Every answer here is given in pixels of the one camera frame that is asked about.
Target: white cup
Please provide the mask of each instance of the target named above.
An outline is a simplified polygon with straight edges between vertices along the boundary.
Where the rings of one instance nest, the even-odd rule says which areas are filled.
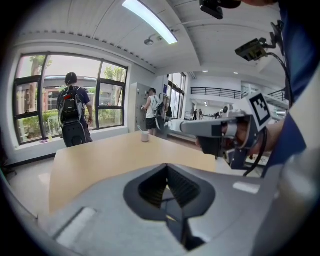
[[[141,141],[142,142],[148,142],[149,141],[149,132],[148,131],[142,131],[141,132]]]

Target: black cap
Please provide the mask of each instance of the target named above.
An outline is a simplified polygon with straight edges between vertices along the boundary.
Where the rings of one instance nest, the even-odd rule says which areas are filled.
[[[70,72],[70,73],[66,74],[64,82],[67,86],[78,82],[78,78],[77,78],[76,73]]]

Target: black shorts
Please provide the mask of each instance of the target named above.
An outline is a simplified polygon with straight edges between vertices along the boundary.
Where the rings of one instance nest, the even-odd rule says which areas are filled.
[[[147,130],[157,129],[156,118],[146,118],[145,119],[145,128]]]

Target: white t-shirt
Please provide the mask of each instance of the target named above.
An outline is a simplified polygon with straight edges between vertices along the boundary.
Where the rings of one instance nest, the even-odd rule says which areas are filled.
[[[157,110],[157,106],[158,106],[158,104],[161,103],[161,100],[159,99],[159,97],[157,95],[149,96],[149,98],[151,100],[151,104],[146,111],[145,118],[155,118],[156,115],[154,112]]]

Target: cable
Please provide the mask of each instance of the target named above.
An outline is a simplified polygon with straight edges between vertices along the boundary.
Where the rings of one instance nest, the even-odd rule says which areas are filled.
[[[288,92],[289,92],[289,107],[291,108],[292,105],[294,104],[294,96],[293,96],[293,92],[291,89],[290,75],[289,75],[288,69],[287,69],[285,63],[282,61],[282,59],[280,59],[278,57],[278,55],[274,54],[273,52],[268,52],[267,55],[273,56],[274,58],[276,58],[278,60],[278,62],[280,62],[282,68],[284,69],[285,77],[286,77],[286,80],[288,83],[288,86],[286,85],[286,87],[288,87]]]
[[[262,155],[264,154],[265,150],[266,150],[266,145],[267,145],[267,139],[268,139],[268,133],[267,133],[267,128],[265,127],[263,129],[263,141],[262,141],[262,145],[261,145],[261,149],[260,149],[260,153],[258,155],[258,157],[256,158],[254,164],[251,166],[251,168],[249,168],[244,174],[243,176],[246,177],[248,174],[250,174],[259,164]]]

